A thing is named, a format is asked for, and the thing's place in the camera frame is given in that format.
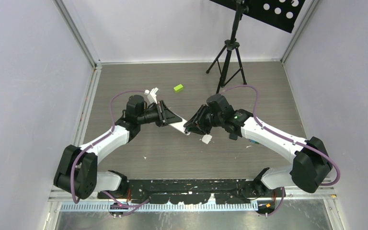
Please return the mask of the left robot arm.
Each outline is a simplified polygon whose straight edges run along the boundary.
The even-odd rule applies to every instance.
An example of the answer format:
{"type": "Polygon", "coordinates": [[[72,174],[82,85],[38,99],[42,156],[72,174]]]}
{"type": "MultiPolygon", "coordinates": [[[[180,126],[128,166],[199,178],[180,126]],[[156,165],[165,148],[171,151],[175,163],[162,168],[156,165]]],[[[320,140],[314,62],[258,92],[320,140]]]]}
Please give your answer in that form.
{"type": "Polygon", "coordinates": [[[129,190],[127,177],[112,170],[99,172],[98,164],[105,157],[132,141],[144,124],[172,126],[185,135],[189,134],[184,128],[186,120],[172,112],[164,101],[157,100],[157,90],[133,91],[122,116],[118,120],[112,119],[108,131],[80,146],[67,146],[54,177],[54,186],[69,192],[74,203],[88,198],[93,192],[108,192],[113,197],[123,198],[129,190]]]}

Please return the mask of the white remote control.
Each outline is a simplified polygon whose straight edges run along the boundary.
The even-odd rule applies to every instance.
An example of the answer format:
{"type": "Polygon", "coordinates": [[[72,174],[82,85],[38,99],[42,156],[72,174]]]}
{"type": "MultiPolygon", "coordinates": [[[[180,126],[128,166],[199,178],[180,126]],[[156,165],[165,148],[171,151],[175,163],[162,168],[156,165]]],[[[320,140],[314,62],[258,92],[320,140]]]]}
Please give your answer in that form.
{"type": "Polygon", "coordinates": [[[181,122],[171,123],[169,126],[173,127],[177,131],[181,132],[182,134],[188,136],[190,135],[190,132],[186,131],[184,125],[186,124],[186,120],[183,119],[181,122]]]}

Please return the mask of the white battery cover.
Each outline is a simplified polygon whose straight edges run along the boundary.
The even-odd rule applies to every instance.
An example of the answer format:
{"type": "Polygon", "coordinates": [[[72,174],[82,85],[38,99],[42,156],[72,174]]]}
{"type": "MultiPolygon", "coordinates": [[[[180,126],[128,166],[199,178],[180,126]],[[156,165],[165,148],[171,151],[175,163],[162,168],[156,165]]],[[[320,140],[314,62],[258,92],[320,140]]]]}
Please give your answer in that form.
{"type": "Polygon", "coordinates": [[[208,144],[212,139],[212,136],[209,134],[205,134],[202,138],[201,141],[205,144],[208,144]]]}

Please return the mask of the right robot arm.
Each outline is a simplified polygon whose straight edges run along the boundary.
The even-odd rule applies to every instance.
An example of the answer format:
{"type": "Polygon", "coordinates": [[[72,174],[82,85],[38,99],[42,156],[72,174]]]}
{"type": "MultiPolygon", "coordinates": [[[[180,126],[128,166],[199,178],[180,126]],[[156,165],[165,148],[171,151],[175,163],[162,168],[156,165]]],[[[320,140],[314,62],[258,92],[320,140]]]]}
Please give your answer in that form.
{"type": "Polygon", "coordinates": [[[299,138],[264,123],[244,109],[234,110],[227,99],[215,94],[207,99],[195,115],[184,124],[187,133],[208,135],[213,127],[221,127],[230,139],[238,137],[256,141],[284,157],[290,164],[281,168],[266,168],[255,178],[254,190],[268,196],[273,189],[297,186],[315,193],[331,172],[333,165],[322,140],[299,138]]]}

